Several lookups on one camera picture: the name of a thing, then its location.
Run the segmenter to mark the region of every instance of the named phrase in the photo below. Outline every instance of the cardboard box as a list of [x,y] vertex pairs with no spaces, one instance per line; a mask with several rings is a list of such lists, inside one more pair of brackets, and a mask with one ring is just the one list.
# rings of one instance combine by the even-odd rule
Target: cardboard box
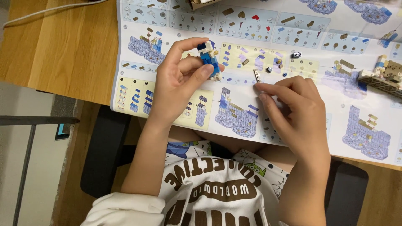
[[222,0],[212,0],[212,1],[207,2],[207,3],[201,3],[201,0],[189,0],[189,3],[190,3],[191,9],[196,10],[198,8],[208,6],[208,5],[212,5],[212,4],[220,2],[220,1],[222,1]]

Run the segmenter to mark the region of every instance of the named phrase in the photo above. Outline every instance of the white cable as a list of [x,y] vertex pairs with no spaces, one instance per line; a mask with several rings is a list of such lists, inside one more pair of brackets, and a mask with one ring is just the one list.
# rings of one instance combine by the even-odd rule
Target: white cable
[[40,13],[49,12],[49,11],[52,11],[52,10],[61,9],[61,8],[66,8],[66,7],[93,5],[93,4],[98,4],[98,3],[105,2],[105,1],[107,1],[107,0],[100,0],[100,1],[97,1],[97,2],[87,2],[87,3],[69,4],[69,5],[65,5],[65,6],[58,6],[58,7],[55,7],[55,8],[45,9],[45,10],[42,10],[42,11],[39,11],[39,12],[35,12],[35,13],[32,13],[32,14],[29,14],[29,15],[26,15],[26,16],[23,16],[23,17],[20,17],[20,18],[17,18],[17,19],[12,20],[12,21],[8,21],[8,22],[6,22],[6,23],[3,24],[3,28],[4,28],[5,26],[7,26],[7,25],[13,23],[13,22],[20,21],[20,20],[23,20],[23,19],[25,19],[25,18],[38,15],[38,14],[40,14]]

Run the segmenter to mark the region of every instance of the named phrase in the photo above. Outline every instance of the person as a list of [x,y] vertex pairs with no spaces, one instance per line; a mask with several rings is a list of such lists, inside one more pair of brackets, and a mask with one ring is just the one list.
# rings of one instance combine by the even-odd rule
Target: person
[[[325,104],[311,79],[255,84],[288,148],[172,126],[213,71],[200,58],[182,54],[207,40],[173,44],[158,67],[152,110],[121,192],[96,200],[82,226],[326,225]],[[273,96],[290,114],[281,112]],[[235,155],[212,156],[211,142]]]

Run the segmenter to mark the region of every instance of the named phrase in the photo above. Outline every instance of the white sleeve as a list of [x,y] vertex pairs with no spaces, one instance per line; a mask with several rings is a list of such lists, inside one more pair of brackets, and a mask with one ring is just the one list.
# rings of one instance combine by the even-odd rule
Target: white sleeve
[[156,196],[115,192],[95,200],[81,226],[159,226],[164,207]]

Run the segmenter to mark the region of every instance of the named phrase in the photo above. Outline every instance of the hand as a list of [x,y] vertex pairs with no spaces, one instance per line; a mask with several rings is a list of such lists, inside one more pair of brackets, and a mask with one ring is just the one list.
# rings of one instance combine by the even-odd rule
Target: hand
[[[275,130],[298,160],[329,160],[325,104],[313,80],[301,76],[283,79],[275,85],[257,83],[265,112]],[[291,110],[284,116],[272,96]]]
[[204,65],[199,57],[186,57],[185,51],[192,50],[208,38],[190,38],[175,42],[165,60],[158,67],[154,101],[148,119],[170,126],[186,108],[190,97],[213,72],[211,64]]

